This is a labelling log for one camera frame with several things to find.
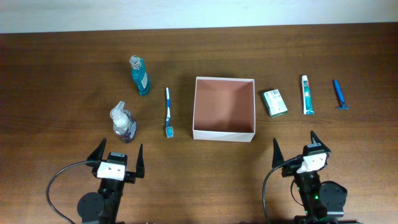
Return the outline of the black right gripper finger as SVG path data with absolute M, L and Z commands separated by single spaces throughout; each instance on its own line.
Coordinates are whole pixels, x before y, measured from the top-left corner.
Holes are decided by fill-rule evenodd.
M 272 168 L 276 168 L 285 162 L 279 144 L 276 138 L 273 139 L 273 157 L 272 157 Z
M 314 131 L 310 131 L 310 136 L 311 136 L 311 140 L 312 143 L 315 144 L 320 144 L 321 148 L 327 153 L 329 154 L 331 151 L 330 149 L 318 138 L 318 136 L 315 134 Z

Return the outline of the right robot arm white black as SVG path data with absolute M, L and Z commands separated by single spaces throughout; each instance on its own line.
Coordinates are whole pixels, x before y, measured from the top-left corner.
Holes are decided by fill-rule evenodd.
M 318 171 L 327 166 L 330 149 L 311 131 L 311 144 L 294 158 L 283 158 L 277 140 L 273 140 L 272 169 L 282 169 L 282 177 L 294 178 L 305 215 L 294 217 L 294 223 L 339 223 L 348 191 L 333 181 L 320 180 Z

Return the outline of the blue mouthwash bottle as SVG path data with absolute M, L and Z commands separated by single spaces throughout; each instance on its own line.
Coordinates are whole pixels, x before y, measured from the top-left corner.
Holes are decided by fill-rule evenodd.
M 144 59 L 133 55 L 129 59 L 131 64 L 131 74 L 134 83 L 137 86 L 138 92 L 141 96 L 148 94 L 150 89 L 150 79 L 146 72 Z

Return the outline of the green white soap box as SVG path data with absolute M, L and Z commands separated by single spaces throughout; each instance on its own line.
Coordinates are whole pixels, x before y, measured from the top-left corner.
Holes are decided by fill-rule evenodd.
M 264 92 L 262 94 L 262 99 L 265 102 L 271 118 L 286 114 L 288 112 L 288 109 L 278 89 Z

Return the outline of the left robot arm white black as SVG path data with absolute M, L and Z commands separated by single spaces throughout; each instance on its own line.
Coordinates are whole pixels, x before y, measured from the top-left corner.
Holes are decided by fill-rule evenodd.
M 77 205 L 77 212 L 82 223 L 116 223 L 116 218 L 123 196 L 125 184 L 134 184 L 136 179 L 143 179 L 145 166 L 143 146 L 140 146 L 134 172 L 127 171 L 127 155 L 110 152 L 106 159 L 103 153 L 106 140 L 87 157 L 92 174 L 100 179 L 99 189 L 82 196 Z

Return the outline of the clear purple soap pump bottle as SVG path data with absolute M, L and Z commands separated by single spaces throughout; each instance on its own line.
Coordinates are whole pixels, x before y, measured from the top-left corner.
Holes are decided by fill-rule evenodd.
M 130 143 L 134 139 L 137 130 L 136 120 L 129 110 L 124 109 L 125 102 L 120 101 L 111 111 L 113 131 L 123 143 Z

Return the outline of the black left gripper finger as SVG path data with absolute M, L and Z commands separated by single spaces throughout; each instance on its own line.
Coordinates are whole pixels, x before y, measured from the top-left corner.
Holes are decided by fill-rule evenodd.
M 144 176 L 145 176 L 145 165 L 143 158 L 143 144 L 141 144 L 136 162 L 136 178 L 143 179 Z
M 106 138 L 100 142 L 99 146 L 87 157 L 88 166 L 96 166 L 103 160 L 103 153 L 106 146 Z

